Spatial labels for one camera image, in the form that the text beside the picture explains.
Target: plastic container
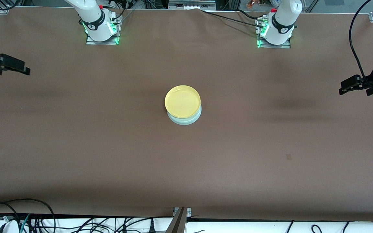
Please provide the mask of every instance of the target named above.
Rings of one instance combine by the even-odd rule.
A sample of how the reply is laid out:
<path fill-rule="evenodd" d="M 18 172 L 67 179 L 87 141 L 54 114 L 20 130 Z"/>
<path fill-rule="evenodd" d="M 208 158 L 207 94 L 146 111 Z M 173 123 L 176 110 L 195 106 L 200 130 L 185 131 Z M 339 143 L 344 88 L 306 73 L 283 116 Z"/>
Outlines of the plastic container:
<path fill-rule="evenodd" d="M 189 125 L 201 115 L 201 97 L 190 86 L 176 86 L 165 97 L 165 107 L 169 118 L 179 125 Z"/>

